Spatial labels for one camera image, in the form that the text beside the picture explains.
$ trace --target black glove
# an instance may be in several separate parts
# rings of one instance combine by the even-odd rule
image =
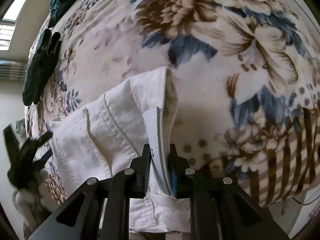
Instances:
[[[3,130],[3,133],[4,144],[11,163],[7,173],[8,179],[17,189],[28,188],[29,183],[36,180],[34,173],[42,170],[45,163],[52,156],[52,151],[50,151],[40,160],[33,161],[38,148],[52,137],[52,133],[46,132],[38,140],[28,138],[21,149],[19,149],[19,142],[10,125]]]
[[[40,100],[44,87],[59,60],[60,38],[61,35],[58,32],[51,37],[49,29],[45,29],[41,34],[36,52],[27,68],[23,84],[22,100],[25,106],[30,106],[32,102],[36,105]]]

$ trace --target white fabric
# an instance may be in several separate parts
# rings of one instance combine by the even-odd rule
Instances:
[[[128,168],[148,143],[142,114],[156,107],[165,112],[159,128],[166,132],[160,143],[167,156],[177,109],[173,75],[167,67],[133,76],[63,122],[54,120],[52,150],[67,194],[89,177],[107,179]],[[130,200],[132,231],[189,232],[189,218],[189,200],[164,194],[151,168],[146,198]]]
[[[42,224],[44,218],[41,212],[43,208],[54,212],[59,206],[50,196],[48,187],[44,184],[48,173],[45,170],[41,170],[34,173],[34,175],[39,184],[38,195],[26,188],[17,189],[12,194],[13,205],[23,216],[25,224],[31,232],[35,231]]]
[[[163,109],[156,107],[144,112],[142,117],[147,131],[156,180],[164,193],[172,195],[169,173],[166,165],[162,165],[164,163],[163,160],[166,159],[165,150],[163,149],[163,113]]]

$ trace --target window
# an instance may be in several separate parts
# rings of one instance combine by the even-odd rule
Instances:
[[[0,20],[0,50],[8,50],[15,30],[16,20],[26,0],[14,0]]]
[[[0,50],[9,49],[14,29],[14,26],[0,25]]]

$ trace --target floral blanket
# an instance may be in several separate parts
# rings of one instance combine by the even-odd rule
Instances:
[[[60,60],[26,109],[28,135],[168,65],[180,101],[170,138],[178,154],[208,176],[231,177],[261,206],[287,199],[320,172],[320,35],[303,19],[284,0],[78,0],[53,29]],[[54,159],[47,169],[63,201]]]

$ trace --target white cloth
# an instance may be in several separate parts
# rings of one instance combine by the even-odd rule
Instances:
[[[165,131],[161,143],[167,156],[177,109],[173,75],[167,67],[133,76],[63,122],[53,120],[52,150],[67,194],[90,177],[107,179],[128,168],[148,143],[142,114],[155,107],[165,113],[159,128]],[[151,168],[146,198],[130,200],[130,229],[189,232],[189,218],[189,200],[164,194]]]

